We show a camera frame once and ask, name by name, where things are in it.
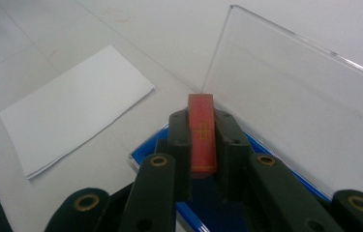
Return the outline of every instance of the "table surface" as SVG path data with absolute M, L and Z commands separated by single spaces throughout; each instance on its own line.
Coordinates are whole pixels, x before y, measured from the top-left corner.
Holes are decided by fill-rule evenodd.
M 134 180 L 128 154 L 200 90 L 231 3 L 0 0 L 0 111 L 109 44 L 156 86 L 31 180 L 0 120 L 0 202 L 14 231 L 43 231 L 78 189 L 114 193 Z M 363 3 L 238 3 L 363 65 Z

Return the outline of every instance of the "white card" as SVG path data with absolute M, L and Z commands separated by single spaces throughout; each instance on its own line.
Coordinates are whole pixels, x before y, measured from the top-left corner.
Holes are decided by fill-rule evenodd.
M 27 178 L 110 125 L 154 85 L 108 46 L 0 112 Z

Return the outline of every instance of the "brass ring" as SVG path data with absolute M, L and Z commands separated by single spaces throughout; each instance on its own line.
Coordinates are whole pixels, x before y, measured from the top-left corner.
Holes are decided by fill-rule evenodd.
M 89 203 L 83 203 L 83 200 L 89 199 Z M 85 212 L 93 209 L 96 207 L 100 202 L 100 197 L 94 193 L 88 193 L 85 195 L 81 195 L 76 201 L 75 201 L 75 209 L 80 212 Z
M 363 197 L 352 195 L 348 197 L 348 203 L 356 210 L 363 212 Z
M 270 156 L 258 156 L 257 157 L 257 161 L 265 166 L 273 166 L 275 165 L 277 162 L 275 161 L 275 159 L 273 159 Z
M 168 160 L 165 157 L 154 157 L 150 160 L 151 165 L 153 166 L 164 166 Z

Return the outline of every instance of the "red wooden block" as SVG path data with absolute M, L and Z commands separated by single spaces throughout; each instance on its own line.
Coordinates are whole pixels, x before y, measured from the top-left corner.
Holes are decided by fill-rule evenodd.
M 191 94 L 188 98 L 188 111 L 193 145 L 193 178 L 205 178 L 217 171 L 212 95 Z

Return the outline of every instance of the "clear plastic lid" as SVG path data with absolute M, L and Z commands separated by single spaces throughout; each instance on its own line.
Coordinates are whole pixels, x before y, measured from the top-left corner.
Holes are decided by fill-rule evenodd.
M 363 191 L 363 67 L 232 6 L 202 93 L 327 195 Z

